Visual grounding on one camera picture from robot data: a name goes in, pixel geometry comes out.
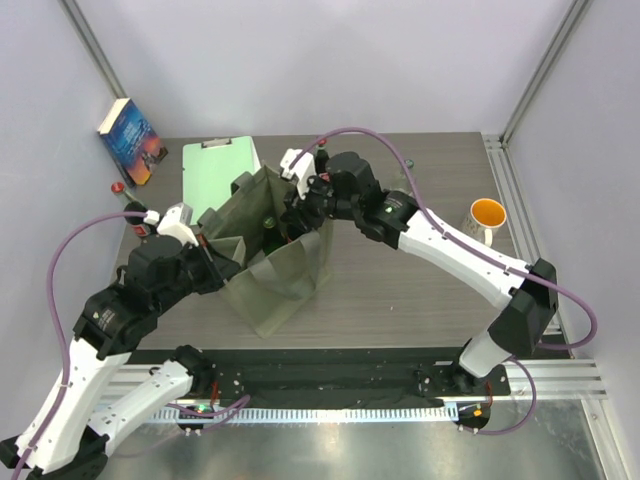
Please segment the green glass bottle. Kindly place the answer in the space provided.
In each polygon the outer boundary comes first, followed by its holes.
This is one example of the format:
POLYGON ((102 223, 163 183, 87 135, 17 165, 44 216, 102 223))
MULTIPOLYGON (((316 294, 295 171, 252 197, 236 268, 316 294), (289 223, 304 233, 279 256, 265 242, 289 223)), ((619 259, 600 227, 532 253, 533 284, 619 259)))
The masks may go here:
POLYGON ((286 244, 282 236, 277 220, 273 216, 267 216, 262 222, 262 251, 269 256, 274 251, 286 244))

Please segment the olive green canvas bag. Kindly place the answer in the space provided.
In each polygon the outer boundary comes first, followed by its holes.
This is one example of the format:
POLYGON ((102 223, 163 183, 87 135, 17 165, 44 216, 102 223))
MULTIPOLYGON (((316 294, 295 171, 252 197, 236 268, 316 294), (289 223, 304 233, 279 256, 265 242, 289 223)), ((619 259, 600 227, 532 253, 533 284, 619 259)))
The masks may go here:
POLYGON ((199 217, 200 233, 241 266, 219 294, 261 338, 272 336, 329 281, 333 223, 302 235, 270 254, 262 250, 263 220, 279 219, 295 187, 268 166, 243 173, 219 208, 199 217))

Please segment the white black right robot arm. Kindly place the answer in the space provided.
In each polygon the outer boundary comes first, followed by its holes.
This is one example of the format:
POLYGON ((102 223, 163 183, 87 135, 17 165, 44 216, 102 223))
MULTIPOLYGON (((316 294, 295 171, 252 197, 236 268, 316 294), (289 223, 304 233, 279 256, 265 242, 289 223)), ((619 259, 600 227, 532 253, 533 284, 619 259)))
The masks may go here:
POLYGON ((539 259, 529 265, 470 238, 414 198, 385 190, 370 164, 355 152, 324 162, 298 149, 286 151, 280 176, 294 186, 286 194, 284 222, 294 234, 318 229, 326 220, 349 220, 368 239, 426 260, 461 280, 499 309, 497 318, 462 347, 451 384, 472 395, 503 361, 529 356, 555 315, 555 267, 539 259))

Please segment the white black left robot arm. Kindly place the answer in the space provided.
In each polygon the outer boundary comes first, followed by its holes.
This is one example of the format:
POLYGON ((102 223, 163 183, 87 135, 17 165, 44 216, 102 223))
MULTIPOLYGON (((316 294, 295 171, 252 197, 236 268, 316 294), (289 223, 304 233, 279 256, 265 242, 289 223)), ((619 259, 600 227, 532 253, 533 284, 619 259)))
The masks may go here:
POLYGON ((184 345, 137 388, 104 410, 95 409, 162 314, 193 293, 222 289, 240 270, 203 237, 183 243, 156 235, 135 248, 117 280, 86 301, 60 387, 21 435, 2 441, 2 463, 12 470, 29 468, 32 479, 94 479, 152 414, 184 395, 205 397, 213 385, 212 362, 184 345))

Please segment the small cola bottle red cap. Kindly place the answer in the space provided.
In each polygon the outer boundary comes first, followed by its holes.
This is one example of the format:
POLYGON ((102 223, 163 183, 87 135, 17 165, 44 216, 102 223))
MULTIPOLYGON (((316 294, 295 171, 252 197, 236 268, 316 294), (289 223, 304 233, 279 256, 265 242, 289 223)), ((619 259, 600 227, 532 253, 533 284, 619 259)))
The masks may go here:
POLYGON ((315 172, 317 175, 321 175, 326 172, 326 163, 329 160, 329 154, 326 150, 327 140, 323 139, 316 145, 314 154, 315 172))

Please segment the green clipboard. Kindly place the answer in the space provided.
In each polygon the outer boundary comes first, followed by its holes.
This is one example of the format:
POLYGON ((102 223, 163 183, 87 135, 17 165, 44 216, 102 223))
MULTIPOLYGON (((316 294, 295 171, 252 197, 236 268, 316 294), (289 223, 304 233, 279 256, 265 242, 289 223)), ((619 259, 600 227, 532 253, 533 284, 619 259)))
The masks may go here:
POLYGON ((208 208, 231 197, 231 184, 243 173, 261 168, 251 136, 225 137, 187 144, 182 150, 183 202, 195 222, 208 208))

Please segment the blue paperback book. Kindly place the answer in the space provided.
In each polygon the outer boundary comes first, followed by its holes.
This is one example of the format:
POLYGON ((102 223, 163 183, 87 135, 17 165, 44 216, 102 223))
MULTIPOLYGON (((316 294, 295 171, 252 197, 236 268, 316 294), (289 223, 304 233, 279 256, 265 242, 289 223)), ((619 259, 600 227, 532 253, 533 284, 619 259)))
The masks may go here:
POLYGON ((168 153, 131 98, 115 100, 97 133, 125 183, 133 188, 145 185, 168 153))

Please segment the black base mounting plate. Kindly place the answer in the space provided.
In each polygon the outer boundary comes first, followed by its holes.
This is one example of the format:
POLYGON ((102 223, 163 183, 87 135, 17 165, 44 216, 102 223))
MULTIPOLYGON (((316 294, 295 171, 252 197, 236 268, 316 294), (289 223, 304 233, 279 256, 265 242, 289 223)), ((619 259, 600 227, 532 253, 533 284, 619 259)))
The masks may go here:
POLYGON ((468 380, 442 362, 220 364, 213 384, 223 406, 248 395, 251 408, 294 410, 435 408, 511 394, 503 367, 468 380))

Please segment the white mug orange inside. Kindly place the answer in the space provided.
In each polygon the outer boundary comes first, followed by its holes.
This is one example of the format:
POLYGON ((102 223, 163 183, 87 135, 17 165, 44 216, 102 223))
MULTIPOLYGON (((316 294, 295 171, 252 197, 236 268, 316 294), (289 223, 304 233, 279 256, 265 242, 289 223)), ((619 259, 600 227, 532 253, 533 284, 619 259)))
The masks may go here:
POLYGON ((500 202, 490 198, 480 198, 469 207, 462 222, 461 231, 491 248, 497 232, 505 224, 506 219, 506 209, 500 202))

